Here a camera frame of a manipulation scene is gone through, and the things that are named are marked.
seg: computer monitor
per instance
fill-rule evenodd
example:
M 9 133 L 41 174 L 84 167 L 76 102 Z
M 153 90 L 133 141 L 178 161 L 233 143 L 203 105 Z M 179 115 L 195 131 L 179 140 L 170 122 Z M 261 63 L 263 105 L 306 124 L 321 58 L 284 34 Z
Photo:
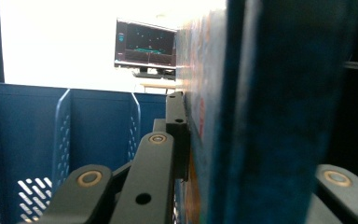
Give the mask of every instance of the computer monitor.
M 117 19 L 115 66 L 156 68 L 159 74 L 176 68 L 176 31 Z

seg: dark blue panel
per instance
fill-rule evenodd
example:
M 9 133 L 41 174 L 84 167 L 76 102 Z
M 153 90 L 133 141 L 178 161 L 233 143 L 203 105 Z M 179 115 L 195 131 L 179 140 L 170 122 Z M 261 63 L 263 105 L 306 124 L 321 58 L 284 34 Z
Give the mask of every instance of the dark blue panel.
M 358 1 L 247 6 L 226 222 L 304 222 L 357 22 Z
M 141 138 L 153 131 L 154 119 L 165 119 L 166 95 L 134 93 L 141 108 Z
M 72 90 L 71 170 L 127 161 L 131 93 Z

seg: screw hole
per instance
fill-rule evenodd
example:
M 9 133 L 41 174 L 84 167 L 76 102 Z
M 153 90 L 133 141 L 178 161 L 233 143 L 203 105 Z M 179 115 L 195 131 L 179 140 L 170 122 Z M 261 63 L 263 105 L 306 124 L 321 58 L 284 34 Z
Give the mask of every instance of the screw hole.
M 142 193 L 142 194 L 139 194 L 138 196 L 136 196 L 135 201 L 140 205 L 144 205 L 144 204 L 150 203 L 150 201 L 152 201 L 152 196 L 150 196 L 150 194 L 148 194 L 148 193 Z

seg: white wall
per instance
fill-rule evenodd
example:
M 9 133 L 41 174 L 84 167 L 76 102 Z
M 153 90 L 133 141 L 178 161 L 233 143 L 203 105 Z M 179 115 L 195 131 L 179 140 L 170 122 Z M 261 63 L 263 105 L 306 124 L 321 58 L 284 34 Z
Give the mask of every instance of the white wall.
M 6 82 L 126 91 L 131 80 L 115 77 L 129 72 L 114 67 L 116 18 L 156 23 L 172 0 L 154 1 L 1 0 Z

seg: crate ventilation hole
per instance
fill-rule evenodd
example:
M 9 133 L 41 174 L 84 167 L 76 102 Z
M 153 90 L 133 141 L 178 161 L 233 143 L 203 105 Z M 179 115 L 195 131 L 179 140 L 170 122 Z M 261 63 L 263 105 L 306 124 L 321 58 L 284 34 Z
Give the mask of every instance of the crate ventilation hole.
M 61 143 L 59 146 L 58 153 L 60 157 L 58 158 L 59 163 L 57 165 L 57 171 L 59 172 L 56 180 L 53 179 L 53 182 L 56 183 L 56 188 L 58 188 L 66 179 L 69 174 L 69 144 L 70 144 L 70 116 L 66 115 L 62 126 L 60 128 L 61 134 Z
M 135 134 L 136 134 L 136 125 L 135 125 L 135 121 L 133 116 L 131 116 L 131 127 L 130 127 L 130 150 L 128 152 L 128 160 L 132 161 L 133 158 L 135 157 L 135 153 L 137 150 L 137 146 L 136 146 L 136 139 L 135 139 Z
M 23 190 L 19 192 L 22 198 L 20 207 L 23 210 L 20 217 L 26 222 L 39 220 L 50 203 L 51 181 L 45 177 L 43 180 L 39 178 L 34 181 L 31 179 L 20 180 L 18 183 Z

